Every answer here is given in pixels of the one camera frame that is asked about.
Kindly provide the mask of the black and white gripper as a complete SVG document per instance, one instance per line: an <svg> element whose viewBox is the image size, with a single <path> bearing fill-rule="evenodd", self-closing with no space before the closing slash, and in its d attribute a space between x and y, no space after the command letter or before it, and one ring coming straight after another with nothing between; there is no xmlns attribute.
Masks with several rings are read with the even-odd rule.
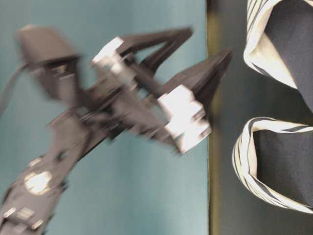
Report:
<svg viewBox="0 0 313 235"><path fill-rule="evenodd" d="M186 153L211 133L205 116L225 77L232 51L216 55L159 84L159 66L193 34L190 26L115 37L93 58L98 82L83 91L83 105L53 120L53 153L87 154L124 130Z"/></svg>

